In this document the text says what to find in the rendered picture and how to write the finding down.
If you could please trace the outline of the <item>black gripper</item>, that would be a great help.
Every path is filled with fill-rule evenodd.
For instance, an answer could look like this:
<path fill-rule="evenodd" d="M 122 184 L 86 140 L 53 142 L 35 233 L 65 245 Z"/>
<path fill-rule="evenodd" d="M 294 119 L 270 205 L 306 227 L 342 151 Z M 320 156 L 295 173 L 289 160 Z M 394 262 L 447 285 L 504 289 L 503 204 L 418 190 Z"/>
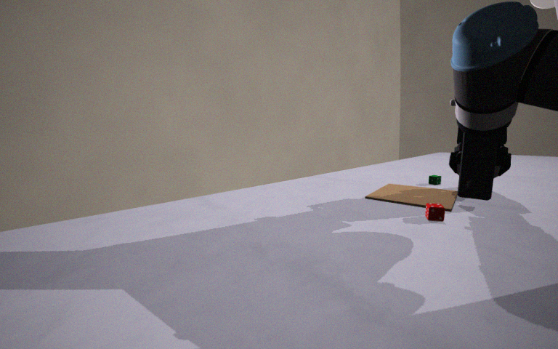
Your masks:
<path fill-rule="evenodd" d="M 496 165 L 495 165 L 495 173 L 494 178 L 497 176 L 501 176 L 503 173 L 509 170 L 511 166 L 511 157 L 512 155 L 508 153 L 508 148 L 504 146 L 507 141 L 507 127 L 510 125 L 512 120 L 505 124 L 502 127 L 492 130 L 474 130 L 463 126 L 457 120 L 458 125 L 458 137 L 457 137 L 457 144 L 458 146 L 455 147 L 454 152 L 450 153 L 450 161 L 449 166 L 450 168 L 456 173 L 460 174 L 460 167 L 461 167 L 461 152 L 462 152 L 462 145 L 463 145 L 463 135 L 464 132 L 468 135 L 472 135 L 475 137 L 488 137 L 492 135 L 498 134 L 498 145 L 497 145 L 497 155 L 496 155 Z M 460 128 L 459 128 L 460 127 Z M 462 131 L 463 130 L 463 131 Z"/>

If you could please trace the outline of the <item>red die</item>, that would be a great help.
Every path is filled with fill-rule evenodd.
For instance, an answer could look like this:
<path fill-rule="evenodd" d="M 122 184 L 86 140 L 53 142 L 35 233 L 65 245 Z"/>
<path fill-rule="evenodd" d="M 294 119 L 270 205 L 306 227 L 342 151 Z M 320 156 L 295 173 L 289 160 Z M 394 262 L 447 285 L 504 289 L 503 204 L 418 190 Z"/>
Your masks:
<path fill-rule="evenodd" d="M 441 204 L 426 204 L 425 216 L 431 221 L 444 221 L 445 208 Z"/>

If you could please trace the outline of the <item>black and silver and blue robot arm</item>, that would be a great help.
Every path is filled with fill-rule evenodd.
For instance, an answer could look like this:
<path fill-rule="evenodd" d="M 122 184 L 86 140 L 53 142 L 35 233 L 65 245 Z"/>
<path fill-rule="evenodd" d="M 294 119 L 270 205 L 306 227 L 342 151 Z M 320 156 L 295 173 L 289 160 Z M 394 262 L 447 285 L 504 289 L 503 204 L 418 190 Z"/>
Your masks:
<path fill-rule="evenodd" d="M 513 119 L 518 103 L 558 111 L 558 31 L 538 29 L 537 19 L 530 5 L 506 1 L 478 9 L 458 24 L 450 105 L 463 126 L 502 127 Z M 498 134 L 464 132 L 459 197 L 491 199 L 497 145 Z"/>

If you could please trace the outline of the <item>green die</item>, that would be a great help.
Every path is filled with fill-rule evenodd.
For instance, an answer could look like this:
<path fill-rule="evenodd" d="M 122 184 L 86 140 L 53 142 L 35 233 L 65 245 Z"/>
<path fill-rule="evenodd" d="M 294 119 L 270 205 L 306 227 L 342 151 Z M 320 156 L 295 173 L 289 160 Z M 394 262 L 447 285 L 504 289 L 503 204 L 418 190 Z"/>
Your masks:
<path fill-rule="evenodd" d="M 429 176 L 429 184 L 432 184 L 432 185 L 439 185 L 439 184 L 441 184 L 441 176 L 438 176 L 438 175 L 430 175 L 430 176 Z"/>

